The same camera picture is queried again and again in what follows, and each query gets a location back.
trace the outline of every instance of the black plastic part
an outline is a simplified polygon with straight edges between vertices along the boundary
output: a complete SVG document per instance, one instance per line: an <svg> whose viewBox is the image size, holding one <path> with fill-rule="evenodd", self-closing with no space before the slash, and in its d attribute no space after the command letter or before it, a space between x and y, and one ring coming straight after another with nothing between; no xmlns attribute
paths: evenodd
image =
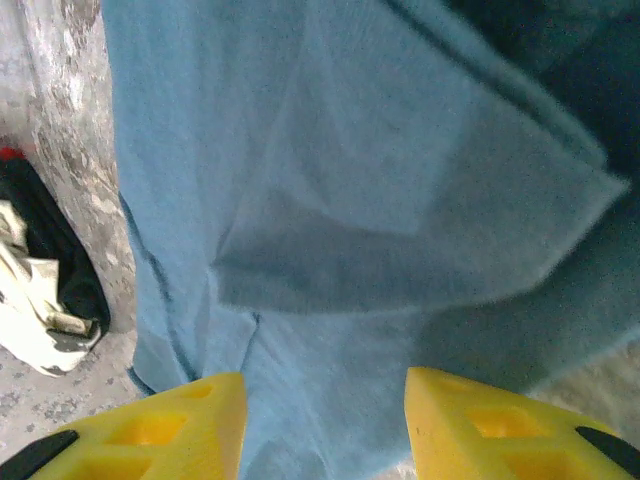
<svg viewBox="0 0 640 480"><path fill-rule="evenodd" d="M47 335L55 340L54 348L59 352L88 352L100 338L101 332L100 325L94 323L87 336L57 330L47 330Z"/></svg>
<svg viewBox="0 0 640 480"><path fill-rule="evenodd" d="M27 480L79 438L75 430L64 430L30 443L0 465L2 480Z"/></svg>
<svg viewBox="0 0 640 480"><path fill-rule="evenodd" d="M594 428L578 427L576 432L633 478L640 479L640 451L631 444Z"/></svg>

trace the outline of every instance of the black strip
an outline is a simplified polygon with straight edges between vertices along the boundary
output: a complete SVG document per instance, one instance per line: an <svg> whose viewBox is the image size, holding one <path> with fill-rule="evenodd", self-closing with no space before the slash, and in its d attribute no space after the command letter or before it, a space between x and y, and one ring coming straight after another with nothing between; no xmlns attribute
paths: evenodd
<svg viewBox="0 0 640 480"><path fill-rule="evenodd" d="M26 222L29 255L59 261L58 301L72 315L97 320L101 334L105 334L111 315L93 264L27 160L0 162L0 199L11 202Z"/></svg>
<svg viewBox="0 0 640 480"><path fill-rule="evenodd" d="M576 432L629 475L640 480L640 451L631 444L594 428L578 427Z"/></svg>
<svg viewBox="0 0 640 480"><path fill-rule="evenodd" d="M78 432L65 430L30 443L0 465L0 479L27 480L78 439Z"/></svg>

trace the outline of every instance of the blue towel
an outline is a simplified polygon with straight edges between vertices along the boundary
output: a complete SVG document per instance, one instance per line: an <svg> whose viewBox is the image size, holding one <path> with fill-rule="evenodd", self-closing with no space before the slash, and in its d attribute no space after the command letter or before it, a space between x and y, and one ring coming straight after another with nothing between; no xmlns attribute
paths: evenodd
<svg viewBox="0 0 640 480"><path fill-rule="evenodd" d="M439 2L103 13L134 373L242 371L242 480L401 460L409 366L526 391L637 333L636 197Z"/></svg>

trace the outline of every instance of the blue fabric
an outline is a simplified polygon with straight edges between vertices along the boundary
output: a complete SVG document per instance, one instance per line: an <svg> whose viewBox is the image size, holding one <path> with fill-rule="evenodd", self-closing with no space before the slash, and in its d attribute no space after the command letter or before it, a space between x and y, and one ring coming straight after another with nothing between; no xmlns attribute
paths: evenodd
<svg viewBox="0 0 640 480"><path fill-rule="evenodd" d="M242 371L243 480L401 460L409 366L525 391L636 332L634 191L594 228L605 151L440 3L103 10L135 374Z"/></svg>

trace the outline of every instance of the black fabric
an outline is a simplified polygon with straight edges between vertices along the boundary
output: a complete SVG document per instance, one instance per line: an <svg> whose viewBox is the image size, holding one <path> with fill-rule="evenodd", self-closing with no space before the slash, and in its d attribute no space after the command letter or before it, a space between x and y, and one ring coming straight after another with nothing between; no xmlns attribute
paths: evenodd
<svg viewBox="0 0 640 480"><path fill-rule="evenodd" d="M447 0L496 50L532 75L567 57L632 12L634 0Z"/></svg>
<svg viewBox="0 0 640 480"><path fill-rule="evenodd" d="M72 315L97 320L106 333L111 315L91 260L28 161L0 161L0 200L26 222L30 256L59 261L58 301Z"/></svg>
<svg viewBox="0 0 640 480"><path fill-rule="evenodd" d="M540 79L602 142L611 169L640 180L640 10L610 22Z"/></svg>

